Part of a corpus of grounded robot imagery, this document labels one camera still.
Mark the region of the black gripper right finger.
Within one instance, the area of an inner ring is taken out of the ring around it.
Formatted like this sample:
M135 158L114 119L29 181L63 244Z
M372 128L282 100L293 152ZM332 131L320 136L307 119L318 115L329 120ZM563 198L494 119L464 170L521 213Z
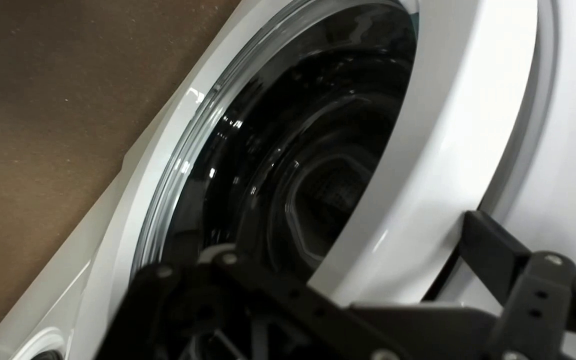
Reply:
M486 213L462 219L460 258L501 307L486 360L567 360L576 335L576 265L558 252L532 252Z

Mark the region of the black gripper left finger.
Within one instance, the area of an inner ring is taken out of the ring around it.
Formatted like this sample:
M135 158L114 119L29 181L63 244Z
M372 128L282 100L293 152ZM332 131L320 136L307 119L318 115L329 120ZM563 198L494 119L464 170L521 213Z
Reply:
M194 360L194 335L172 327L174 295L194 272L168 265L143 266L131 279L94 360Z

